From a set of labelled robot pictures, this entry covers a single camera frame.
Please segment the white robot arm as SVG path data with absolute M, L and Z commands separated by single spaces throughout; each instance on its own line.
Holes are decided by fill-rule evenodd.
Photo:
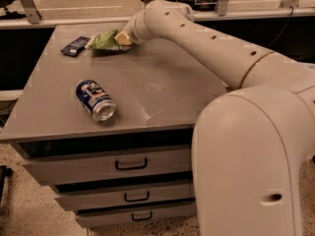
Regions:
M 231 89 L 199 115 L 192 170 L 201 236 L 302 236 L 299 175 L 315 148 L 315 73 L 268 48 L 150 2 L 115 39 L 170 40 Z

